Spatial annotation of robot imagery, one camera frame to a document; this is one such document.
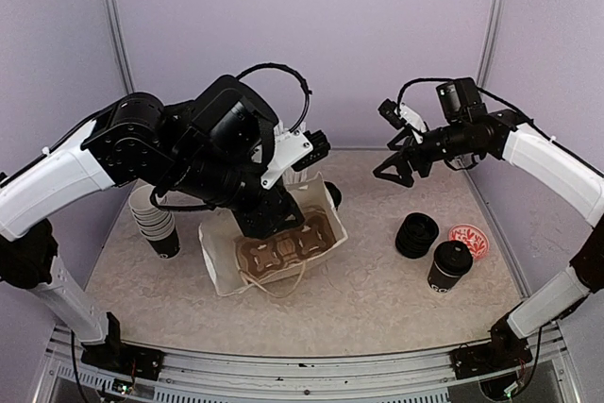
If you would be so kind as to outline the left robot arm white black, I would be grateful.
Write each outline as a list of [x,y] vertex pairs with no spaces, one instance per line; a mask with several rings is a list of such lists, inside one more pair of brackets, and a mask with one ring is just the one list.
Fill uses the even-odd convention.
[[79,123],[1,183],[1,276],[41,299],[114,370],[132,360],[117,321],[65,270],[49,216],[90,194],[143,180],[154,197],[179,192],[198,210],[230,210],[247,238],[298,227],[303,214],[277,176],[277,115],[234,76],[166,106],[134,92]]

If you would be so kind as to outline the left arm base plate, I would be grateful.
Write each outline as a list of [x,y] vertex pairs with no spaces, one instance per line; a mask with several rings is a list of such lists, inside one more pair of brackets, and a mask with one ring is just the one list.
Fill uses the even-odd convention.
[[158,349],[119,344],[85,345],[81,361],[87,365],[134,378],[157,381],[165,354]]

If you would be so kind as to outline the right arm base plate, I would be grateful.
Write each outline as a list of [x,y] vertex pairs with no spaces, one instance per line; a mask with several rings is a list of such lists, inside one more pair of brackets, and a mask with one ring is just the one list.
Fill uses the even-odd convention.
[[496,347],[494,343],[463,345],[449,353],[456,379],[475,378],[531,362],[533,356],[527,345],[512,350]]

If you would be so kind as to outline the black paper coffee cup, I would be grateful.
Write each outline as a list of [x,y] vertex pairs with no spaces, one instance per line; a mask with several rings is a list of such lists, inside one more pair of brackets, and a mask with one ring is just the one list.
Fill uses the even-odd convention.
[[467,275],[474,263],[473,256],[465,243],[446,241],[440,243],[433,254],[428,272],[428,286],[439,293],[448,293],[459,280]]

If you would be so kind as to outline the brown pulp cup carrier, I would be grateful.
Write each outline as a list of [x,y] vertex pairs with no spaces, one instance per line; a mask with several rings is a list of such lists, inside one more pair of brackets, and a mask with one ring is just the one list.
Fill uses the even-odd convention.
[[327,252],[336,237],[327,214],[321,209],[308,210],[302,226],[282,231],[259,240],[241,238],[236,244],[235,257],[240,276],[263,282],[282,270],[301,264]]

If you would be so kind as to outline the black plastic cup lid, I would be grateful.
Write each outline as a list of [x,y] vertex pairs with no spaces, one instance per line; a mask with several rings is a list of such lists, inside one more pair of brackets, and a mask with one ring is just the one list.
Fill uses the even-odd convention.
[[474,259],[464,243],[446,241],[436,247],[434,262],[443,273],[461,277],[471,270]]

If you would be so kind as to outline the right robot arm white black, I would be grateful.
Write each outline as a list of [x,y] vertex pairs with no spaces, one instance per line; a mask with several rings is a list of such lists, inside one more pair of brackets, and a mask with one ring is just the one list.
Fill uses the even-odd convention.
[[577,307],[603,288],[603,174],[539,129],[508,101],[489,111],[487,91],[471,77],[434,78],[447,121],[431,129],[401,97],[386,99],[379,115],[397,135],[388,142],[392,155],[373,174],[410,188],[416,176],[427,177],[433,163],[449,164],[468,155],[476,165],[486,156],[506,161],[533,176],[574,208],[592,232],[565,269],[529,299],[506,314],[498,334],[483,347],[482,358],[494,369],[505,367],[525,339],[538,328]]

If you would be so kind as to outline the cream paper takeout bag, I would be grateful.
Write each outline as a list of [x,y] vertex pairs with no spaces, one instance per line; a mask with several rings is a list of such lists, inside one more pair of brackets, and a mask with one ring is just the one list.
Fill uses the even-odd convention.
[[335,254],[336,249],[348,240],[348,233],[341,222],[338,211],[334,209],[325,182],[324,176],[317,173],[304,182],[289,185],[287,189],[302,209],[304,216],[308,210],[316,208],[326,212],[336,237],[336,243],[318,257],[282,270],[263,282],[252,278],[246,281],[239,274],[235,257],[235,243],[245,237],[230,211],[220,210],[199,225],[198,237],[202,255],[214,290],[218,295],[231,296],[257,288],[272,297],[285,298],[297,289],[300,281],[311,268]]

